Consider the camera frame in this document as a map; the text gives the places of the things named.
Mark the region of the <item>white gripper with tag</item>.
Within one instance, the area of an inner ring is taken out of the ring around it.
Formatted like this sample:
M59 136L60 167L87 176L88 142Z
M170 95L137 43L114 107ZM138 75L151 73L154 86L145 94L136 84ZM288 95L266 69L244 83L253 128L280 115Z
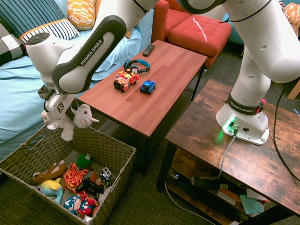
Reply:
M73 94L53 93L44 103L44 110L47 113L48 119L53 121L60 120L73 100Z

